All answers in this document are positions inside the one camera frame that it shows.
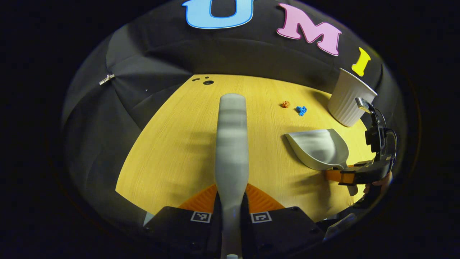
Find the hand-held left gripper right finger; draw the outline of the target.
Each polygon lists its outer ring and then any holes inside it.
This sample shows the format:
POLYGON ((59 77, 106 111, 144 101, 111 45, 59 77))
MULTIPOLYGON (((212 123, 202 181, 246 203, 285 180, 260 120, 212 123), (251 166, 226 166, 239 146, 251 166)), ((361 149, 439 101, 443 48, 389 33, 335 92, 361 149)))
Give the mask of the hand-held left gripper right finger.
POLYGON ((287 259, 323 241, 324 231, 299 207, 284 207, 252 184, 241 204, 244 259, 287 259))

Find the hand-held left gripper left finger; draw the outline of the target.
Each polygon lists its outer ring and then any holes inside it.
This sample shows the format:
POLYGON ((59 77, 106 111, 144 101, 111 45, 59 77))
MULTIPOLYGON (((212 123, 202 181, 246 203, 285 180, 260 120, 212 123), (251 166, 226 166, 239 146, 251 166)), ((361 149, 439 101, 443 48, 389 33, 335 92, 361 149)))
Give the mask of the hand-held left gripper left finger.
POLYGON ((163 207, 143 229, 168 259, 219 259, 221 202, 216 185, 206 187, 177 208, 163 207))

